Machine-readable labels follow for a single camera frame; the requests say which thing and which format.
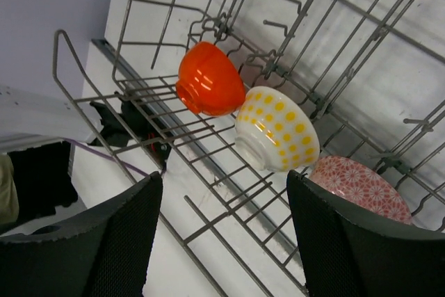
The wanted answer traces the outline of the grey wire dish rack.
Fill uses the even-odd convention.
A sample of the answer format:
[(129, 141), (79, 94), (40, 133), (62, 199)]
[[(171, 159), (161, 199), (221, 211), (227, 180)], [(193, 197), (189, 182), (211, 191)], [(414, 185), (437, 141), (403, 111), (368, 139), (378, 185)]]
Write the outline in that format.
[(163, 175), (145, 296), (310, 296), (289, 174), (444, 232), (444, 0), (111, 0), (68, 108), (157, 131), (79, 145), (89, 207)]

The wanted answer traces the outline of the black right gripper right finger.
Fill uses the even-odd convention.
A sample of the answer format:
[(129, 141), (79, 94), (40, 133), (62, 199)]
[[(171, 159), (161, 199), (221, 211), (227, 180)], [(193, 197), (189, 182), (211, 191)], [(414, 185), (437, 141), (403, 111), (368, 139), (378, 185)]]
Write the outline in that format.
[(443, 296), (444, 234), (363, 209), (292, 170), (286, 192), (310, 296)]

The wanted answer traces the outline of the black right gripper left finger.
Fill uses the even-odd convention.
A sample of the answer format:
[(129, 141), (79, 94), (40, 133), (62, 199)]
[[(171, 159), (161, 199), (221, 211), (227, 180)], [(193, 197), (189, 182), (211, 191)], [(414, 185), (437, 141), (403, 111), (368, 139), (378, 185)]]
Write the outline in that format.
[(153, 172), (32, 234), (1, 238), (2, 296), (142, 296), (163, 196)]

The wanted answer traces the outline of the yellow rimmed white bowl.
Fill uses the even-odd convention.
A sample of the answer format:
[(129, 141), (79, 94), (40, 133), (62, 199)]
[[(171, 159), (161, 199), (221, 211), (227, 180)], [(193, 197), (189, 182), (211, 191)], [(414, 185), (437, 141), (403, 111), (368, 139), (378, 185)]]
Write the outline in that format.
[(234, 144), (254, 169), (288, 172), (315, 163), (318, 135), (305, 112), (267, 86), (251, 88), (235, 119)]

